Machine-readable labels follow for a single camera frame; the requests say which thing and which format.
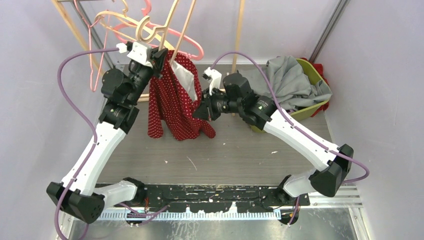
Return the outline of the red polka dot skirt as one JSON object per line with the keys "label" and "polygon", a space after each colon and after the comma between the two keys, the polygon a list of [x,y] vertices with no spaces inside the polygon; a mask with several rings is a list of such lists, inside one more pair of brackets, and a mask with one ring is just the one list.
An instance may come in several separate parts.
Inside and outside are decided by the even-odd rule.
{"label": "red polka dot skirt", "polygon": [[173,54],[168,51],[161,77],[153,77],[149,83],[147,135],[161,138],[165,123],[178,141],[196,139],[201,133],[212,139],[216,136],[213,127],[193,117],[202,98],[198,70],[187,56],[177,53],[172,58]]}

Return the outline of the wooden hanger of red skirt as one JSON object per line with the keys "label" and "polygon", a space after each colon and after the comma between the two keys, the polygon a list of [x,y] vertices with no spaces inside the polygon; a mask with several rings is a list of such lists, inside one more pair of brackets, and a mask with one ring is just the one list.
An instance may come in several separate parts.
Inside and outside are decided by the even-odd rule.
{"label": "wooden hanger of red skirt", "polygon": [[[182,32],[181,32],[181,36],[179,37],[179,39],[177,41],[177,44],[176,44],[176,47],[174,48],[173,54],[172,54],[172,56],[171,56],[171,58],[169,60],[169,64],[170,65],[174,62],[174,60],[175,60],[175,58],[177,56],[178,50],[180,48],[181,42],[183,40],[183,37],[185,35],[186,29],[187,29],[187,27],[189,25],[189,21],[191,19],[192,12],[194,10],[194,7],[196,5],[196,2],[197,2],[196,0],[192,0],[191,1],[190,8],[189,8],[189,11],[187,13],[187,16],[186,16],[186,19],[185,19],[185,22],[184,22],[184,25],[183,25],[183,29],[182,29]],[[177,8],[177,6],[178,6],[179,3],[180,3],[180,0],[174,0],[173,1],[172,5],[170,7],[169,13],[167,15],[167,18],[166,18],[165,23],[163,25],[154,26],[152,28],[152,32],[147,37],[143,37],[143,28],[147,24],[151,23],[151,21],[150,21],[150,16],[149,15],[144,16],[136,24],[135,36],[136,36],[137,41],[141,41],[141,42],[144,42],[144,43],[148,44],[148,43],[150,43],[155,38],[155,36],[156,36],[157,33],[163,32],[163,35],[161,37],[161,41],[160,41],[159,46],[158,46],[159,47],[159,50],[162,50],[164,48],[165,40],[167,39],[167,35],[168,35],[168,32],[169,32],[170,23],[172,21],[172,18],[173,18],[174,14],[175,14],[175,10],[176,10],[176,8]]]}

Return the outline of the grey skirt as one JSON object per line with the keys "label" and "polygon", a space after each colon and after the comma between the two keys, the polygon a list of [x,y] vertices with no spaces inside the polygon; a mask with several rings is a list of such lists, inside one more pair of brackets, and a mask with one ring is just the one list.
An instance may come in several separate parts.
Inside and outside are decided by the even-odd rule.
{"label": "grey skirt", "polygon": [[333,95],[323,80],[310,83],[300,63],[293,56],[278,56],[261,67],[281,108],[298,111],[330,100]]}

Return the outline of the pink hanger of grey skirt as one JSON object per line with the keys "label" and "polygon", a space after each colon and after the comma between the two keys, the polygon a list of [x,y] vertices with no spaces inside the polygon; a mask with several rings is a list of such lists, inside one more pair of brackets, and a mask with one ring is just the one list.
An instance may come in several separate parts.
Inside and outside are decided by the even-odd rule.
{"label": "pink hanger of grey skirt", "polygon": [[[157,40],[159,41],[159,44],[157,45],[159,49],[168,48],[173,50],[176,54],[180,53],[196,61],[199,61],[204,57],[204,50],[202,46],[194,39],[185,35],[196,3],[195,0],[191,2],[190,9],[187,13],[186,20],[181,31],[176,31],[170,28],[172,18],[175,15],[176,8],[179,4],[178,0],[173,1],[164,24],[151,22],[149,13],[151,12],[152,4],[149,0],[145,1],[145,8],[141,9],[142,18],[140,20],[136,20],[128,16],[128,3],[125,0],[122,3],[124,5],[122,13],[105,10],[96,15],[96,19],[99,19],[101,15],[107,15],[109,17],[116,17],[120,21],[120,24],[114,27],[110,26],[108,23],[104,23],[103,27],[112,31],[122,43],[126,44],[127,42],[141,41],[146,44],[150,44],[153,40]],[[183,41],[187,41],[194,46],[197,49],[198,54],[181,51],[180,48]]]}

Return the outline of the wooden hanger of purple skirt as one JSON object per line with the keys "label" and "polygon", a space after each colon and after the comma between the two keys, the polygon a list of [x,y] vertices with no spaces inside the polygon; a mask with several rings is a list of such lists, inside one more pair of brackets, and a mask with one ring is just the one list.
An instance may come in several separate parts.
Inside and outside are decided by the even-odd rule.
{"label": "wooden hanger of purple skirt", "polygon": [[[95,16],[94,19],[96,21],[99,20],[100,21],[100,24],[104,28],[106,28],[108,30],[111,30],[112,32],[114,32],[114,33],[116,33],[116,34],[118,34],[120,36],[123,36],[123,37],[127,38],[128,40],[131,40],[131,41],[134,41],[135,42],[135,41],[137,41],[136,36],[135,37],[130,37],[130,36],[128,36],[128,35],[120,32],[120,31],[118,31],[118,30],[115,30],[112,26],[110,26],[108,23],[106,23],[103,20],[104,17],[113,16],[113,17],[116,17],[119,21],[121,21],[121,23],[124,24],[126,27],[132,27],[132,28],[135,28],[136,29],[136,24],[138,24],[141,19],[140,20],[135,20],[134,18],[131,18],[131,17],[127,16],[127,12],[129,11],[128,3],[125,0],[122,3],[124,5],[124,9],[122,10],[122,13],[118,13],[118,12],[114,12],[114,11],[110,11],[110,10],[104,10],[104,11],[101,11],[101,12],[97,13],[97,15]],[[156,27],[156,26],[159,26],[159,25],[155,25],[155,24],[153,24],[150,21],[150,23],[148,23],[143,28],[142,36],[144,38],[148,37],[150,35],[150,33],[152,32],[152,28],[153,27]],[[163,32],[158,32],[155,35],[154,39],[158,40],[159,43],[160,43],[162,36],[163,36]],[[163,48],[168,48],[168,49],[171,49],[171,50],[174,50],[175,49],[167,40],[165,40],[164,47]]]}

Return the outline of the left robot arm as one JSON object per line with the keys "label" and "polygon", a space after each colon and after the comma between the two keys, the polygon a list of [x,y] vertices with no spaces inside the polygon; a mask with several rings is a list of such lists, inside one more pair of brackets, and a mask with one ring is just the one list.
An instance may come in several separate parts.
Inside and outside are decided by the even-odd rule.
{"label": "left robot arm", "polygon": [[154,48],[146,61],[130,61],[129,74],[118,68],[103,74],[101,93],[106,104],[98,124],[89,124],[92,139],[69,173],[46,189],[57,210],[91,224],[107,208],[123,202],[138,207],[145,202],[145,184],[134,178],[104,187],[96,184],[112,153],[131,130],[139,113],[138,99],[151,78],[161,75],[167,54],[166,48]]}

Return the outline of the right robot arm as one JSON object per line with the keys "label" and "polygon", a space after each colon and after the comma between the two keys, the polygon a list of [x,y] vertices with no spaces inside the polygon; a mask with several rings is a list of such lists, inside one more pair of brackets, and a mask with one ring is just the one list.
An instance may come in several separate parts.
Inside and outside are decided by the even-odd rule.
{"label": "right robot arm", "polygon": [[338,146],[300,124],[287,112],[279,112],[274,100],[256,94],[240,73],[225,77],[207,69],[203,78],[209,87],[202,91],[201,103],[192,116],[215,121],[221,114],[238,114],[248,125],[255,126],[287,143],[313,165],[311,171],[288,175],[280,183],[277,198],[291,205],[298,196],[318,192],[334,197],[349,171],[354,150],[348,144]]}

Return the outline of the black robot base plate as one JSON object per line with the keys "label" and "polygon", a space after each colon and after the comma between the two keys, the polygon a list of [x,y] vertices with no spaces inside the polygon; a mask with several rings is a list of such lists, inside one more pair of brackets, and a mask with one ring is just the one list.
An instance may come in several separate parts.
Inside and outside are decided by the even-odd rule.
{"label": "black robot base plate", "polygon": [[131,198],[107,204],[106,208],[122,207],[130,216],[158,214],[226,214],[234,208],[237,214],[272,213],[283,207],[310,205],[307,193],[286,196],[280,186],[269,185],[195,185],[146,184]]}

